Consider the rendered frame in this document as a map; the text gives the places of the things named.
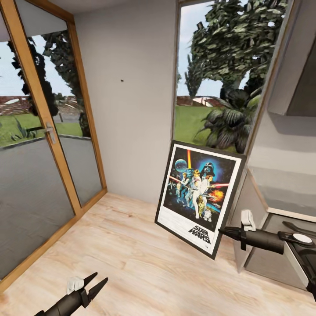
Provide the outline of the poster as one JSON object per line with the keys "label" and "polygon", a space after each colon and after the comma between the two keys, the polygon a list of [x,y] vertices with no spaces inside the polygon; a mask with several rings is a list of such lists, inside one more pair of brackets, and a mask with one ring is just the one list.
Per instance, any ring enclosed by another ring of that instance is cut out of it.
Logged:
{"label": "poster", "polygon": [[246,161],[172,140],[154,223],[215,260]]}

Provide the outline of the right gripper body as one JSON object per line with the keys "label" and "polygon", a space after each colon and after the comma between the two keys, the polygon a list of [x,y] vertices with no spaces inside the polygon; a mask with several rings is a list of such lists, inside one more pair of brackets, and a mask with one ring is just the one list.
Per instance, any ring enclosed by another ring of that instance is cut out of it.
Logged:
{"label": "right gripper body", "polygon": [[265,230],[245,231],[241,223],[241,250],[247,250],[246,245],[268,250],[268,234]]}

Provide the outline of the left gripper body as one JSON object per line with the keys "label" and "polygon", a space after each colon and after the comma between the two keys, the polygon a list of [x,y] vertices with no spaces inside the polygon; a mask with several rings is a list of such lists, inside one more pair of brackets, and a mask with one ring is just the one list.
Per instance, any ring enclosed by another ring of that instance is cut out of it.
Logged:
{"label": "left gripper body", "polygon": [[71,316],[81,305],[86,308],[89,305],[85,288],[66,294],[56,303],[60,316]]}

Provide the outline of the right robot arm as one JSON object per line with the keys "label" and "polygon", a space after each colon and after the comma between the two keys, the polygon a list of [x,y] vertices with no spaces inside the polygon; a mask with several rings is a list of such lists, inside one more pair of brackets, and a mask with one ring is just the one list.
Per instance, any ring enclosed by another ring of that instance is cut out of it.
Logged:
{"label": "right robot arm", "polygon": [[316,244],[306,235],[279,231],[267,232],[255,228],[250,210],[241,211],[241,228],[227,226],[218,229],[222,234],[241,241],[241,250],[247,250],[246,245],[264,250],[286,254],[300,280],[311,292],[316,302]]}

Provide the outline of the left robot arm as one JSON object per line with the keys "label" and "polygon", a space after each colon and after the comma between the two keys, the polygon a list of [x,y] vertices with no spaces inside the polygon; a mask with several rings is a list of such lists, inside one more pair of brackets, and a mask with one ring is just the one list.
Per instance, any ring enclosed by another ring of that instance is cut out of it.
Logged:
{"label": "left robot arm", "polygon": [[71,316],[81,305],[86,308],[91,300],[95,298],[103,286],[108,282],[107,277],[91,288],[87,294],[85,287],[97,275],[98,272],[95,272],[85,279],[82,279],[79,276],[69,277],[65,290],[67,294],[46,312],[42,310],[35,316]]}

